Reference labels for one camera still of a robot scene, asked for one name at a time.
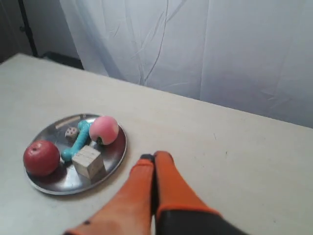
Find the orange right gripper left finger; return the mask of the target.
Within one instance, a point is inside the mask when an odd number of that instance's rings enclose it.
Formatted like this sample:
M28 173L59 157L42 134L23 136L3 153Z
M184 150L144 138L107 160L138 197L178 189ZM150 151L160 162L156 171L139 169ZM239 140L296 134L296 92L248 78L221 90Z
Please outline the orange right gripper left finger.
M115 196L66 235L149 235L152 221L154 157L144 154Z

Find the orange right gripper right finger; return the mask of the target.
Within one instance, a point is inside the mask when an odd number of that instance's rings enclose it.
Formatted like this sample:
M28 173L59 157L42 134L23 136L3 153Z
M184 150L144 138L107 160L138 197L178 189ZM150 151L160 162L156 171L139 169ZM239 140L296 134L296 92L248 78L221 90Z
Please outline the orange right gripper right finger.
M200 177L199 197L166 151L155 153L158 235L310 235L313 185L272 169Z

